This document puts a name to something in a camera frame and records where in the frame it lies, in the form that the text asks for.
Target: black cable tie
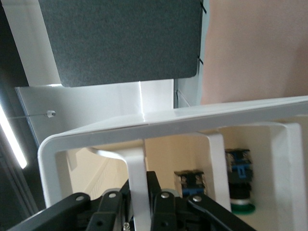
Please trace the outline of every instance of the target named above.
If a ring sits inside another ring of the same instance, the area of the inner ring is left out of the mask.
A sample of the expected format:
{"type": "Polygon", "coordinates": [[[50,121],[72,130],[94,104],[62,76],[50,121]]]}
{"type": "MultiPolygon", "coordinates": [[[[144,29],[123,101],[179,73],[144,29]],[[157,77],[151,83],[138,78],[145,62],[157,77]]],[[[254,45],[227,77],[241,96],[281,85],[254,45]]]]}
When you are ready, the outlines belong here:
{"type": "Polygon", "coordinates": [[[206,9],[204,8],[204,5],[202,4],[202,2],[200,2],[201,8],[203,9],[204,13],[206,14],[206,9]]]}
{"type": "Polygon", "coordinates": [[[201,62],[201,64],[203,65],[203,61],[200,59],[199,55],[198,55],[198,59],[201,62]]]}

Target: beige wall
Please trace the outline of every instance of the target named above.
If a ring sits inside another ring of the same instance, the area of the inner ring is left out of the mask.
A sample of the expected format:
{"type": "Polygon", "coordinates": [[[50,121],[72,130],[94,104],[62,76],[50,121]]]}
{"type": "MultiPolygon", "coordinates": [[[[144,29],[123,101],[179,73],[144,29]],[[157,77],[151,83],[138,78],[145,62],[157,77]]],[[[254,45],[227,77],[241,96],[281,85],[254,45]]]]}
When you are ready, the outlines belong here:
{"type": "Polygon", "coordinates": [[[202,103],[308,95],[307,0],[210,0],[202,103]]]}

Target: black mechanical linkage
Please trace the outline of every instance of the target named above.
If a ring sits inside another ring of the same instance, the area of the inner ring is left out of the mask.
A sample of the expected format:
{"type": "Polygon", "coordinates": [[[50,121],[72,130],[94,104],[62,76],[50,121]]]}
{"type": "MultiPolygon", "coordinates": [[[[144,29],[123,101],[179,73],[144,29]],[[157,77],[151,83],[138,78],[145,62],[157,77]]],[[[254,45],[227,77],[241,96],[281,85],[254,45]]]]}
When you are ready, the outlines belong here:
{"type": "MultiPolygon", "coordinates": [[[[147,172],[151,231],[255,231],[204,194],[186,199],[162,192],[155,172],[147,172]]],[[[134,231],[128,181],[121,190],[91,201],[75,193],[9,231],[134,231]]]]}

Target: gray acoustic panel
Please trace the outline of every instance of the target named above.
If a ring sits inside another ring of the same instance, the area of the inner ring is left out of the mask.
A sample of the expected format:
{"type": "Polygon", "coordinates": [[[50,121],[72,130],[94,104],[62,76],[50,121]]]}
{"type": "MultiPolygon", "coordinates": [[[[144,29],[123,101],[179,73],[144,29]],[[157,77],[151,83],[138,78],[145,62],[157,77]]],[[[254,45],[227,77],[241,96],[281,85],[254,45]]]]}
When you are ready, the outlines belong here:
{"type": "Polygon", "coordinates": [[[39,0],[61,82],[196,75],[200,0],[39,0]]]}

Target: silver screw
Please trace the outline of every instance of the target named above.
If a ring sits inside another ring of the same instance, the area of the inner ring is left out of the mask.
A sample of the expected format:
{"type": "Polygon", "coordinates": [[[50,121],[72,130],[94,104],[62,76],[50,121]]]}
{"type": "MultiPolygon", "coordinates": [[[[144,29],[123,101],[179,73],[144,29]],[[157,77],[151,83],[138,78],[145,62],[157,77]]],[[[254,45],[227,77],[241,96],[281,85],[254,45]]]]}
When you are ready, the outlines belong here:
{"type": "Polygon", "coordinates": [[[116,194],[114,192],[109,194],[109,198],[115,198],[115,197],[116,197],[116,194]]]}
{"type": "Polygon", "coordinates": [[[169,193],[163,192],[163,193],[161,194],[161,197],[164,198],[164,199],[166,199],[166,198],[169,197],[169,193]]]}
{"type": "Polygon", "coordinates": [[[194,196],[192,198],[192,200],[195,201],[195,202],[200,202],[200,201],[202,201],[202,198],[200,196],[194,196]]]}
{"type": "Polygon", "coordinates": [[[83,199],[85,199],[84,196],[79,196],[76,198],[77,201],[82,201],[83,199]]]}
{"type": "Polygon", "coordinates": [[[128,222],[125,222],[123,225],[123,231],[130,231],[130,225],[128,222]]]}

